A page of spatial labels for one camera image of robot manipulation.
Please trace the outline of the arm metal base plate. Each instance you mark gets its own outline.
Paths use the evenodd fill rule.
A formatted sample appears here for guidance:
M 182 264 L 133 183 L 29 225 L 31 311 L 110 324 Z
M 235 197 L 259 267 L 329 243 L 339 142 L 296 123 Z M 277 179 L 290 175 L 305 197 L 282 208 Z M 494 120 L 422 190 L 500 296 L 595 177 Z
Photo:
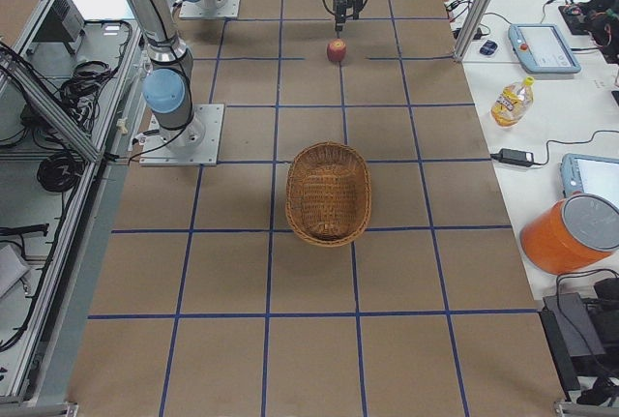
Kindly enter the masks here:
M 179 136 L 162 130 L 152 114 L 149 129 L 158 132 L 144 140 L 145 152 L 138 157 L 139 163 L 144 166 L 216 165 L 224 110 L 224 104 L 195 104 L 192 122 Z
M 214 20 L 237 18 L 241 0 L 182 0 L 180 18 Z

